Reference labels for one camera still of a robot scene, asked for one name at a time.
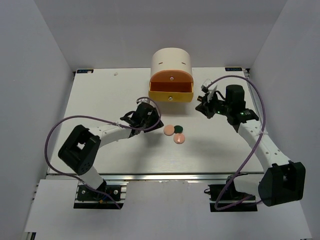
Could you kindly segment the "peach powder puff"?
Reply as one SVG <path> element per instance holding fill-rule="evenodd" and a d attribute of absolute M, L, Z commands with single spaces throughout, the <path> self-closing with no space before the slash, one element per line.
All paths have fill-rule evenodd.
<path fill-rule="evenodd" d="M 175 133 L 175 127 L 171 124 L 168 124 L 163 128 L 163 133 L 166 136 L 172 136 Z"/>

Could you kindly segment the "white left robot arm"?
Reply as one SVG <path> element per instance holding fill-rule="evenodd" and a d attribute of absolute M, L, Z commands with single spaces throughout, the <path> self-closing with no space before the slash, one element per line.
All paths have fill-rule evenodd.
<path fill-rule="evenodd" d="M 58 157 L 89 186 L 88 193 L 96 200 L 105 196 L 107 185 L 94 167 L 98 150 L 164 126 L 157 107 L 147 102 L 141 102 L 136 110 L 126 113 L 120 120 L 128 125 L 116 122 L 94 128 L 77 125 L 58 151 Z"/>

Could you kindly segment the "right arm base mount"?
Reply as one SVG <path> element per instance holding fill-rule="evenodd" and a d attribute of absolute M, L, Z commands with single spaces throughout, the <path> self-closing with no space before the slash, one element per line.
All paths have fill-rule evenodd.
<path fill-rule="evenodd" d="M 230 180 L 231 175 L 215 174 L 211 175 L 211 178 L 203 179 L 206 183 L 206 187 L 203 193 L 208 196 L 209 207 L 211 213 L 253 213 L 258 211 L 257 199 L 255 196 L 251 196 L 249 199 L 223 210 L 216 210 L 215 204 L 220 192 L 223 190 L 226 183 Z M 249 195 L 243 192 L 237 192 L 235 186 L 232 183 L 226 191 L 223 193 L 221 199 L 218 201 L 217 207 L 222 208 L 230 204 L 234 204 Z"/>

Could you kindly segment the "orange top drawer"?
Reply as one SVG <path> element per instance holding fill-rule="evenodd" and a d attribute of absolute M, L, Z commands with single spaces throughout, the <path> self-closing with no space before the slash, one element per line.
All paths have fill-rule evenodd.
<path fill-rule="evenodd" d="M 183 70 L 162 70 L 153 74 L 150 78 L 151 83 L 192 83 L 193 76 Z"/>

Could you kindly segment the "peach puff with ribbon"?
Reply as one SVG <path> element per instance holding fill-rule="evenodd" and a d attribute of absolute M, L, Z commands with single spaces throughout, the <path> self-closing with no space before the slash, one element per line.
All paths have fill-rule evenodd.
<path fill-rule="evenodd" d="M 173 137 L 173 140 L 176 144 L 183 144 L 186 140 L 186 137 L 183 133 L 176 133 Z"/>

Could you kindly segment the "yellow drawer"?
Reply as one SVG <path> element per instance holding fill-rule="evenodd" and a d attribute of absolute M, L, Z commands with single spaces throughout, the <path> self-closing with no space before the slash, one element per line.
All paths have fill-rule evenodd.
<path fill-rule="evenodd" d="M 190 103 L 194 97 L 192 82 L 151 82 L 148 96 L 158 102 Z"/>

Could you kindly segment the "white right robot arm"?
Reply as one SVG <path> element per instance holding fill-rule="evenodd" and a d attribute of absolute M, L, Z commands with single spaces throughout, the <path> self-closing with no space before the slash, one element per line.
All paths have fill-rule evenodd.
<path fill-rule="evenodd" d="M 259 160 L 263 174 L 239 173 L 230 176 L 226 195 L 236 200 L 243 194 L 253 195 L 268 206 L 299 201 L 303 198 L 306 168 L 301 162 L 291 161 L 262 130 L 257 114 L 246 107 L 245 91 L 241 85 L 226 87 L 225 96 L 215 87 L 201 86 L 204 96 L 197 99 L 195 108 L 208 119 L 215 114 L 225 116 L 227 122 L 247 142 Z"/>

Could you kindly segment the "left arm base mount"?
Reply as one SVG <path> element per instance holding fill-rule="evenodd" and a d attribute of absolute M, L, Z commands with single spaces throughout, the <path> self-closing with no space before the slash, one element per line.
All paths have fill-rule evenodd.
<path fill-rule="evenodd" d="M 82 210 L 120 210 L 126 199 L 128 181 L 114 178 L 114 175 L 101 175 L 105 184 L 99 189 L 103 194 L 89 189 L 81 181 L 78 182 L 74 209 Z"/>

